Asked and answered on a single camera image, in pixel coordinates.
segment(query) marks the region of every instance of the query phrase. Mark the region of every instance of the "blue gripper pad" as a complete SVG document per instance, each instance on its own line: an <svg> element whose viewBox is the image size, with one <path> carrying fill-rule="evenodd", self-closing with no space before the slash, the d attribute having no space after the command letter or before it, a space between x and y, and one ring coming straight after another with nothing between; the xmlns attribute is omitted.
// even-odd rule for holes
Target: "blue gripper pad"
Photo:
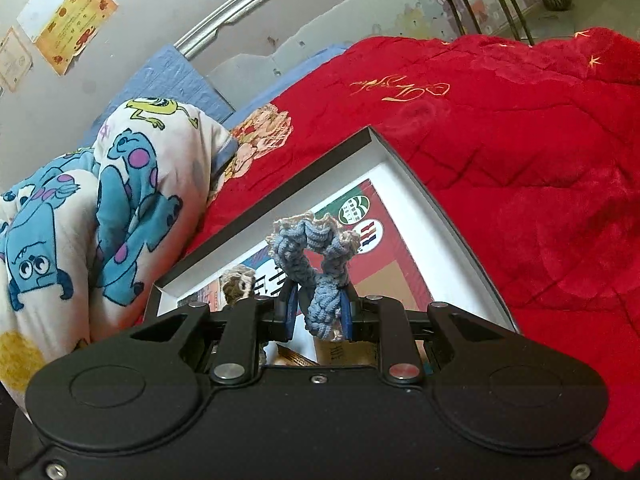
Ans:
<svg viewBox="0 0 640 480"><path fill-rule="evenodd" d="M342 323L342 335L348 341L353 338L353 323L351 322L351 302L347 291L340 291L340 322Z"/></svg>
<svg viewBox="0 0 640 480"><path fill-rule="evenodd" d="M298 284L293 286L289 301L287 302L287 317L285 327L287 329L287 339L293 339L293 330L296 327L296 316L298 315Z"/></svg>

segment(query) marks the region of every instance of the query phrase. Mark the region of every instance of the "framed picture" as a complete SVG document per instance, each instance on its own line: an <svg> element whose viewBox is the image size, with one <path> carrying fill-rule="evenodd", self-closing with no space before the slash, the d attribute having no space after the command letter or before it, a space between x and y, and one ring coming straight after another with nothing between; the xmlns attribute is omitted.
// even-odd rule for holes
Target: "framed picture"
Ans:
<svg viewBox="0 0 640 480"><path fill-rule="evenodd" d="M255 293L277 296L285 279L268 254L273 222L311 210L331 213L360 234L348 270L360 296L381 294L409 310L447 301L509 330L516 325L484 269L429 191L372 128L365 128L260 200L154 284L145 321L191 302L225 306L220 277L237 264L255 269ZM319 268L321 257L307 251ZM315 340L299 312L294 338L270 343L268 363L286 357L322 365L369 364L368 343Z"/></svg>
<svg viewBox="0 0 640 480"><path fill-rule="evenodd" d="M0 86L15 92L32 63L31 54L11 27L0 40Z"/></svg>

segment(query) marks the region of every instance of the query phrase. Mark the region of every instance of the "poster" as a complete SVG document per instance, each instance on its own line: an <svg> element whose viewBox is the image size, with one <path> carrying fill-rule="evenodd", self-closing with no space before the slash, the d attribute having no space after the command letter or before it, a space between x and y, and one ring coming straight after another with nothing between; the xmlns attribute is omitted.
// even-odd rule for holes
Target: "poster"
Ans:
<svg viewBox="0 0 640 480"><path fill-rule="evenodd" d="M31 54L10 28L0 40L0 86L15 92L20 80L31 68Z"/></svg>
<svg viewBox="0 0 640 480"><path fill-rule="evenodd" d="M35 41L58 75L63 75L117 8L113 0L65 0Z"/></svg>
<svg viewBox="0 0 640 480"><path fill-rule="evenodd" d="M35 42L65 0L29 0L18 14L18 23L27 37Z"/></svg>
<svg viewBox="0 0 640 480"><path fill-rule="evenodd" d="M358 295L381 294L401 301L407 310L426 311L428 304L433 301L427 284L369 179L333 200L317 211L315 216L321 218L325 213L337 218L347 229L360 234L361 247L348 263L351 283ZM311 251L305 251L305 254L311 265L319 269L322 256ZM280 293L286 276L269 256L266 244L261 244L242 264L255 269L256 295L275 297ZM178 301L178 306L193 300L209 303L212 311L220 310L225 299L219 279L212 280L199 291ZM292 342L295 343L299 337L310 341L309 344L300 342L296 345L300 349L299 354L321 365L375 365L378 360L377 348L371 343L321 341L312 338L309 333L298 334L298 329ZM424 351L420 353L425 359Z"/></svg>

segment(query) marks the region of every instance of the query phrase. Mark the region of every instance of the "red bedspread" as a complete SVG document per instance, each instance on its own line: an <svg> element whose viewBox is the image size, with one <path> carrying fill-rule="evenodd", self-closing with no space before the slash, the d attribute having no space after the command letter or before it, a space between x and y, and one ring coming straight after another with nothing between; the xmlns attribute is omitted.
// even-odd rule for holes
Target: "red bedspread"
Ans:
<svg viewBox="0 0 640 480"><path fill-rule="evenodd" d="M640 44L370 38L235 130L192 247L371 124L434 193L530 338L609 386L594 446L640 460Z"/></svg>

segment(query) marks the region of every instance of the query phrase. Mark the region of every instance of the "metal headboard rail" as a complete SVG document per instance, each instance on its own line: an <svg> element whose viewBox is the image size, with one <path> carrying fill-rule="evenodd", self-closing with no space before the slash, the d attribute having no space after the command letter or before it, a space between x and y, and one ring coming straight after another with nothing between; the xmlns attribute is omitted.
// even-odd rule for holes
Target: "metal headboard rail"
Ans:
<svg viewBox="0 0 640 480"><path fill-rule="evenodd" d="M187 60L192 60L216 39L220 27L235 23L265 1L267 0L227 0L181 37L174 47Z"/></svg>

